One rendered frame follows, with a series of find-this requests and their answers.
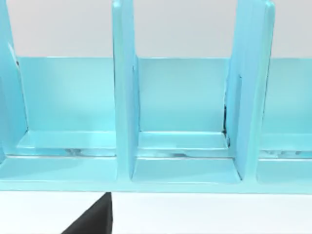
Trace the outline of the light blue rack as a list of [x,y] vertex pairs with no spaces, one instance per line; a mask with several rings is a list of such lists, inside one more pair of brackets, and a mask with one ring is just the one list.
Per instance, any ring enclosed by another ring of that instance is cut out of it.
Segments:
[[0,191],[312,195],[312,58],[273,58],[273,0],[238,0],[229,58],[15,54],[0,0]]

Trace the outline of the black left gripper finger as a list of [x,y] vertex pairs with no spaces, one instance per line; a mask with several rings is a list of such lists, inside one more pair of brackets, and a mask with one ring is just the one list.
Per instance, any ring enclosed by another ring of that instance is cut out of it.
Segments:
[[112,234],[112,194],[105,193],[61,234]]

